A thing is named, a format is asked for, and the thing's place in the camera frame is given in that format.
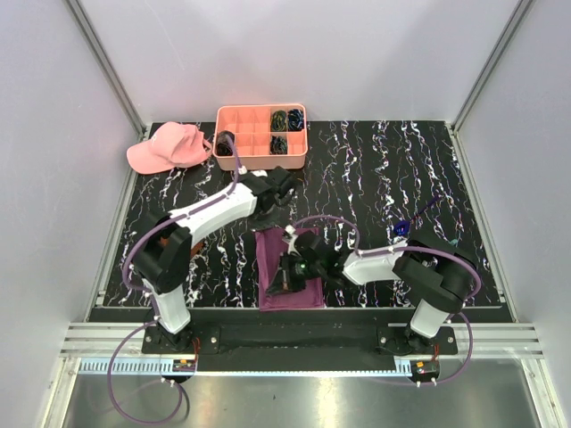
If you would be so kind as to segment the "purple cloth napkin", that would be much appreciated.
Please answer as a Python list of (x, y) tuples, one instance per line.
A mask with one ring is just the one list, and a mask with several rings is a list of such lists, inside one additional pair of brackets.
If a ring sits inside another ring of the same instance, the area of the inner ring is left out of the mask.
[(287, 251), (287, 244), (282, 240), (283, 233), (284, 230), (277, 227), (255, 233), (260, 311), (323, 309), (325, 302), (320, 278), (308, 280), (305, 288), (299, 292), (275, 296), (266, 294), (277, 273), (280, 255)]

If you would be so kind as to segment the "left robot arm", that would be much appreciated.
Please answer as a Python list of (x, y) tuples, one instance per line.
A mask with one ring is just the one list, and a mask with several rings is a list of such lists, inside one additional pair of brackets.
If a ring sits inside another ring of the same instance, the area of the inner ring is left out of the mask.
[(298, 181), (276, 167), (269, 171), (239, 168), (219, 192), (151, 221), (152, 228), (125, 260), (123, 283), (130, 287), (130, 269), (142, 278), (140, 289), (153, 306), (153, 327), (162, 345), (181, 353), (196, 339), (183, 292), (193, 250), (204, 238), (243, 218), (260, 218), (289, 203)]

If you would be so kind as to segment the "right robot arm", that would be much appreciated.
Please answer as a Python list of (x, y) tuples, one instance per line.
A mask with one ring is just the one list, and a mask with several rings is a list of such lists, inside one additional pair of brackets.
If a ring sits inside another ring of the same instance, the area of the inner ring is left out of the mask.
[(342, 251), (312, 229), (273, 228), (256, 235), (256, 257), (260, 306), (267, 310), (316, 308), (323, 283), (400, 280), (409, 285), (415, 299), (411, 320), (378, 343), (382, 353), (393, 356), (436, 353), (441, 325), (482, 286), (467, 253), (425, 233), (372, 250)]

